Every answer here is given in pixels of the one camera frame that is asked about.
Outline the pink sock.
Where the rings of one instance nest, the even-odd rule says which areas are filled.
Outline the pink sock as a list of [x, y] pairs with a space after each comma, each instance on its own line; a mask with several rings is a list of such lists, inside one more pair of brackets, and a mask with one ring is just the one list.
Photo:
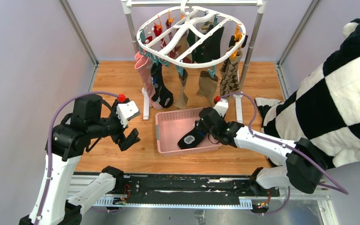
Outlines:
[[144, 88], [149, 98], [150, 105], [157, 110], [161, 110], [162, 106], [159, 103], [156, 103], [152, 100], [152, 97], [156, 93], [151, 77], [152, 63], [146, 56], [143, 56], [140, 52], [136, 53], [135, 60], [136, 60], [135, 70], [138, 72], [139, 76], [142, 79]]

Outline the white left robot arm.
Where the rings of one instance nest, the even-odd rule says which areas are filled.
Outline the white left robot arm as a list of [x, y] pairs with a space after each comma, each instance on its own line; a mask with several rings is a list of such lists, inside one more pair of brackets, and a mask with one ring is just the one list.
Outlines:
[[125, 193], [124, 172], [107, 166], [84, 189], [72, 197], [68, 190], [74, 171], [85, 152], [102, 138], [110, 137], [121, 151], [140, 141], [137, 129], [129, 135], [128, 122], [140, 113], [136, 103], [122, 94], [114, 103], [103, 99], [104, 92], [92, 91], [72, 97], [73, 111], [59, 124], [56, 112], [46, 142], [44, 177], [33, 210], [21, 218], [22, 225], [78, 225], [84, 214], [108, 192]]

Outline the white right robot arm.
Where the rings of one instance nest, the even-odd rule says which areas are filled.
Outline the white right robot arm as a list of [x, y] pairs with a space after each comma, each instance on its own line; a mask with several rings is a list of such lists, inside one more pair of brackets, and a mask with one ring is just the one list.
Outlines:
[[199, 113], [199, 127], [223, 145], [249, 149], [279, 163], [274, 168], [259, 168], [249, 182], [250, 192], [262, 195], [269, 188], [291, 186], [312, 194], [328, 165], [324, 155], [309, 140], [283, 140], [225, 119], [212, 107]]

